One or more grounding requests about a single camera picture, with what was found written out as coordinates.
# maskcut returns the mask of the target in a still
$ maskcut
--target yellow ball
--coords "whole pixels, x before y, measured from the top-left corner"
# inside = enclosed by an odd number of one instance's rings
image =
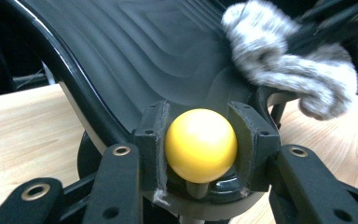
[[[237,138],[229,122],[208,109],[193,109],[173,121],[165,138],[168,164],[183,179],[203,184],[232,166]]]

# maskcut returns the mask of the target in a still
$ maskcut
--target gray fuzzy glove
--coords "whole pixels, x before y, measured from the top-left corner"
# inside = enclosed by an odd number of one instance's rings
[[[285,54],[285,38],[300,25],[265,1],[229,7],[222,24],[234,63],[253,84],[297,92],[300,110],[319,120],[336,118],[350,108],[357,74],[339,44],[321,46],[305,57]]]

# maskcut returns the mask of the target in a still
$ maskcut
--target black bracket arm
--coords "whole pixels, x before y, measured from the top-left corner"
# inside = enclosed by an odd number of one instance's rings
[[[277,223],[358,223],[358,202],[311,150],[283,146],[268,163]]]
[[[53,178],[17,187],[0,206],[0,224],[143,223],[138,147],[119,144],[103,154],[97,174],[67,188]]]

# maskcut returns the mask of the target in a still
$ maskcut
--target black mechanical frame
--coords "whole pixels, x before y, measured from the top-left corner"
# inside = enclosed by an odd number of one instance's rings
[[[151,205],[161,143],[176,110],[180,108],[168,102],[151,105],[130,143],[108,148],[97,173],[65,189],[52,178],[19,186],[1,205],[0,223],[227,223],[269,186],[277,223],[358,223],[358,189],[337,181],[311,150],[281,146],[276,129],[251,106],[238,102],[229,104],[227,117],[239,144],[233,169],[197,198],[168,167],[167,201],[181,202]]]

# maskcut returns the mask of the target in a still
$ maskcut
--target table surface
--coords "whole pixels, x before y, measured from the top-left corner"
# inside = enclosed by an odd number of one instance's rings
[[[312,149],[336,178],[358,188],[358,97],[351,111],[330,121],[307,118],[296,104],[283,114],[282,143]],[[36,177],[55,177],[64,186],[77,181],[83,132],[59,85],[0,96],[0,204]],[[274,223],[268,195],[231,223]]]

